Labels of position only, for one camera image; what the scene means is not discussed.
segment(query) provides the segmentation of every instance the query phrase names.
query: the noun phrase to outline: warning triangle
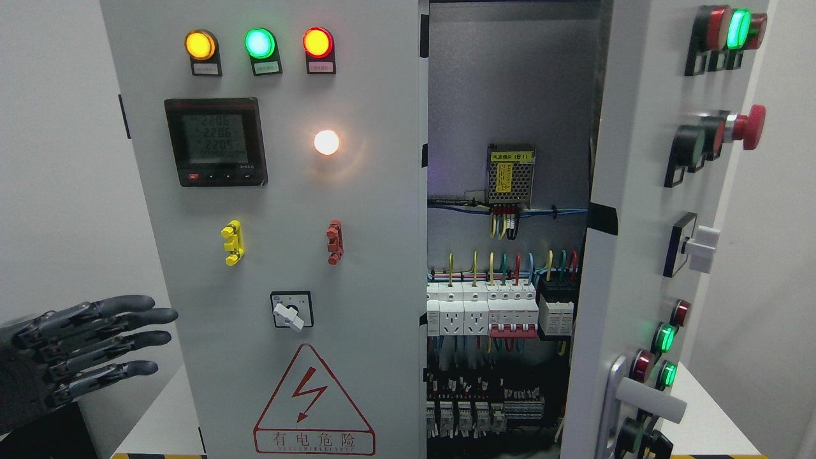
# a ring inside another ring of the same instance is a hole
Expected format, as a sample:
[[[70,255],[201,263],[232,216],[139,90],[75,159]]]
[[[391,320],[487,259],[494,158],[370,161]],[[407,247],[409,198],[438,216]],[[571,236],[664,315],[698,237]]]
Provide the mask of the warning triangle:
[[[302,344],[255,425],[260,453],[372,456],[375,434],[315,349]]]

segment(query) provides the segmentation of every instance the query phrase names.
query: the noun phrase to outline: green indicator light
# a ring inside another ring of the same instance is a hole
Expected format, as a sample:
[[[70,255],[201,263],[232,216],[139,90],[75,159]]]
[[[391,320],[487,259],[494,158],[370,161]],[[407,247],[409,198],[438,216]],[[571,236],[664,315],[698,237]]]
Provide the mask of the green indicator light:
[[[751,12],[746,9],[734,10],[731,22],[728,25],[728,39],[725,45],[728,49],[739,49],[745,44],[748,38],[748,30],[751,28]]]
[[[677,330],[668,323],[662,323],[658,332],[654,335],[654,350],[660,353],[667,353],[672,348],[674,336]]]
[[[244,37],[246,52],[256,59],[266,59],[275,52],[275,37],[267,29],[252,29]]]
[[[660,383],[666,387],[672,387],[674,377],[677,376],[677,366],[674,363],[666,362],[660,370]]]

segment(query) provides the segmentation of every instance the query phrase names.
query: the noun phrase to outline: yellow indicator light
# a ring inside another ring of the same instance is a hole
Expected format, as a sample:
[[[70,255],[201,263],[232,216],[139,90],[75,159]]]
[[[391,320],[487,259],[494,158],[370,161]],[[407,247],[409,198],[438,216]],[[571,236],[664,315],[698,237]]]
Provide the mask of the yellow indicator light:
[[[335,40],[322,27],[312,27],[304,33],[304,49],[311,57],[322,59],[331,53]]]
[[[195,60],[208,60],[215,54],[215,38],[206,30],[191,30],[184,39],[184,47]]]

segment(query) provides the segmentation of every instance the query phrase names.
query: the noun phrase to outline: gray metal panel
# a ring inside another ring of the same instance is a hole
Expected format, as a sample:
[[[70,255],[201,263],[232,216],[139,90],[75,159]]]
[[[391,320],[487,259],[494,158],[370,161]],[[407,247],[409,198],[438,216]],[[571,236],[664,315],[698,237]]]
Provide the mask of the gray metal panel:
[[[209,457],[254,457],[253,428],[303,342],[314,346],[376,432],[379,457],[419,457],[416,385],[425,266],[419,166],[417,2],[102,2],[144,193]],[[335,36],[338,73],[307,75],[303,32]],[[275,33],[283,74],[253,77],[252,27]],[[193,77],[191,29],[219,40],[222,78]],[[182,189],[162,102],[259,99],[269,182]],[[335,129],[341,150],[314,151]],[[346,253],[326,263],[326,227]],[[246,256],[224,264],[220,229],[243,224]],[[269,293],[308,289],[315,327],[273,328]],[[330,412],[331,398],[313,410]]]
[[[693,299],[697,289],[699,274],[687,267],[673,279],[662,276],[668,237],[686,212],[697,212],[701,225],[713,223],[731,146],[682,185],[664,189],[669,149],[687,114],[740,110],[753,63],[747,51],[741,69],[683,76],[700,4],[614,4],[592,201],[617,208],[619,236],[588,232],[564,458],[592,457],[595,440],[588,436],[596,433],[611,364],[620,354],[648,349],[674,300]],[[766,5],[754,0],[740,7],[759,12]],[[667,358],[679,359],[682,335]]]
[[[597,2],[439,3],[431,6],[428,193],[485,189],[487,145],[530,143],[532,208],[586,207]],[[467,270],[472,251],[579,250],[584,216],[524,219],[518,239],[491,240],[490,219],[428,212],[428,263]]]

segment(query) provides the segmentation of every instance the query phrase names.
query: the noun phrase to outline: green wire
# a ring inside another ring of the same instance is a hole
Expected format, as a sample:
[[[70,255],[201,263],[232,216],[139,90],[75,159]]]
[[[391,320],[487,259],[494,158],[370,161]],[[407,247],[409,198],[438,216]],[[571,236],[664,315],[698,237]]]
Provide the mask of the green wire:
[[[561,251],[561,266],[558,267],[561,273],[558,275],[558,280],[564,280],[564,271],[566,271],[566,250]]]
[[[504,255],[502,255],[502,267],[499,268],[499,272],[502,274],[502,285],[504,285],[504,281],[507,278],[507,275],[505,275],[507,268],[508,268],[508,254],[505,253]]]

